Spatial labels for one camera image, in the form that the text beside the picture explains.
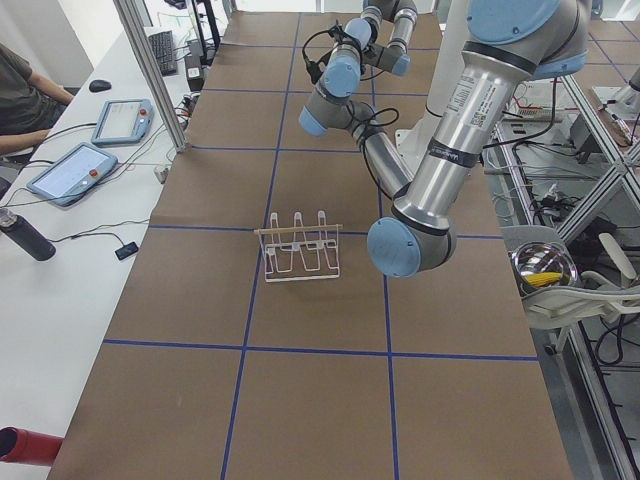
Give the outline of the aluminium frame post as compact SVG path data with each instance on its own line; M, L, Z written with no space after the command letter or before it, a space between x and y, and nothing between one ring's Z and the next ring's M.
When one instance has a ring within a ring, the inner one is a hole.
M164 126L169 133L176 152L181 153L187 145L186 137L179 124L173 103L153 55L140 13L133 0L114 0L113 3L139 68L153 95Z

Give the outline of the black keyboard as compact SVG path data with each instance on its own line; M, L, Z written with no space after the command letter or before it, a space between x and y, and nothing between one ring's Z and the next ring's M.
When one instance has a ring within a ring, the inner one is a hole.
M175 74L178 67L172 32L154 33L147 39L161 74L163 76Z

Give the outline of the blue teach pendant far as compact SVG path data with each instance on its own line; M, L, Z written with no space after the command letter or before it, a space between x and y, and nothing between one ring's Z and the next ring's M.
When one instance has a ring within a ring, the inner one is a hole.
M91 142L100 147L138 143L148 131L153 114L148 99L106 101Z

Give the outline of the steel bowl with corn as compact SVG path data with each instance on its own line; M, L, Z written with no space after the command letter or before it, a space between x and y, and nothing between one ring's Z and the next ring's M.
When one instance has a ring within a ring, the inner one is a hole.
M522 296L546 287L579 283L576 264L558 243L528 242L517 247L510 259Z

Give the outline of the black water bottle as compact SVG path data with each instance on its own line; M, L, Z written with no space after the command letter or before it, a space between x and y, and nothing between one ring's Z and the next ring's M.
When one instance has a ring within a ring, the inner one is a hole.
M37 261L46 261L56 253L55 246L24 217L1 209L1 231Z

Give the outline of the red cylinder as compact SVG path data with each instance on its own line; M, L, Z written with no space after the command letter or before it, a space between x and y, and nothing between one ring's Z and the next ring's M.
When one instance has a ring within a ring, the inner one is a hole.
M1 461L52 466L63 438L17 427L1 429Z

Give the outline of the blue teach pendant near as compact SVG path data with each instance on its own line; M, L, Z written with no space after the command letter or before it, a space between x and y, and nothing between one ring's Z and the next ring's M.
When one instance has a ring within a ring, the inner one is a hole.
M34 177L27 189L58 206L70 206L110 173L116 163L115 155L81 143Z

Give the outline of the small black phone device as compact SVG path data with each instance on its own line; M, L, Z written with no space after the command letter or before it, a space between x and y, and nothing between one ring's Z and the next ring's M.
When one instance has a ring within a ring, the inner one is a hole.
M120 248L115 251L116 257L123 261L126 258L129 258L136 254L139 251L139 247L136 242L130 242L128 244L124 244Z

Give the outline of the blue teach pendant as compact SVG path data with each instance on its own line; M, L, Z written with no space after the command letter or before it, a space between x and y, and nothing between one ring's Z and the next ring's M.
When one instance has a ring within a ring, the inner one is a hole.
M116 163L115 155L81 143L34 177L27 189L58 206L70 206L110 173Z
M100 147L138 143L148 131L153 114L148 99L106 101L91 142Z

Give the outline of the black computer mouse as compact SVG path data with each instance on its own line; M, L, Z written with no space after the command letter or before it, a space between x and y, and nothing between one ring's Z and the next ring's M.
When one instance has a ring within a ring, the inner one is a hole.
M107 80L95 79L92 80L89 84L89 91L92 93L99 93L103 91L110 90L112 88L112 84Z

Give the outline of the seated person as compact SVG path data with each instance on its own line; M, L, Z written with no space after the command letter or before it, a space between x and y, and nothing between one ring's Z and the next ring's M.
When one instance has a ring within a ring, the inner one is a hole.
M37 147L74 95L1 45L1 153Z

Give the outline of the white office chair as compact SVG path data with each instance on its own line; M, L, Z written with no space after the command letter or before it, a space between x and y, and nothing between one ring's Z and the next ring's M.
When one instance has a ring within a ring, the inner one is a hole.
M620 272L614 283L595 271L580 273L558 233L540 225L507 226L502 235L522 297L529 327L558 330L545 346L560 353L573 325L599 316L608 323L639 312L639 275L609 233L599 242Z

